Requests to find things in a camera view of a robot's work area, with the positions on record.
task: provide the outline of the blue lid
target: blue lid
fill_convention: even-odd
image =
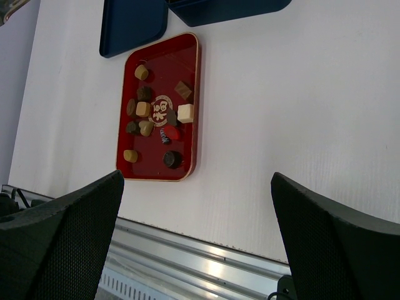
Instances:
[[[167,29],[165,0],[104,0],[100,55],[117,54],[156,41]]]

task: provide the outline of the red candy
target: red candy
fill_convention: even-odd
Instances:
[[[179,130],[177,128],[175,128],[172,125],[165,126],[164,132],[165,132],[166,136],[169,137],[170,139],[174,139],[176,141],[181,139],[181,133],[179,132]]]

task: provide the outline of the tray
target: tray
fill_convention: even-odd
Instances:
[[[134,51],[125,64],[124,84],[122,89],[121,117],[117,145],[116,167],[122,171],[125,179],[149,181],[182,181],[196,167],[198,144],[199,78],[201,50],[199,41],[193,33],[184,33],[165,41]],[[145,81],[134,76],[135,69],[143,64],[149,70]],[[160,129],[165,127],[165,120],[153,117],[154,109],[167,105],[174,111],[178,106],[187,104],[176,91],[179,81],[186,83],[193,91],[193,123],[180,124],[180,141],[162,143]],[[131,118],[126,113],[130,99],[136,98],[136,91],[142,86],[152,89],[151,113],[147,118]],[[156,123],[149,137],[132,135],[126,132],[131,121],[150,120]],[[139,154],[135,163],[124,159],[124,150],[136,150]],[[182,154],[182,164],[176,169],[169,169],[163,163],[166,151]]]
[[[160,39],[167,19],[164,0],[104,0],[100,55],[111,58]]]

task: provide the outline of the white table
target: white table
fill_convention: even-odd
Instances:
[[[115,168],[124,62],[98,54],[103,2],[42,0],[9,183],[50,196]],[[285,261],[280,171],[400,221],[400,2],[293,0],[165,38],[203,46],[199,163],[183,182],[125,183],[119,216]]]

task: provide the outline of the white cube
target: white cube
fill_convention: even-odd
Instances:
[[[194,106],[193,104],[179,105],[177,107],[177,120],[181,123],[193,123]]]

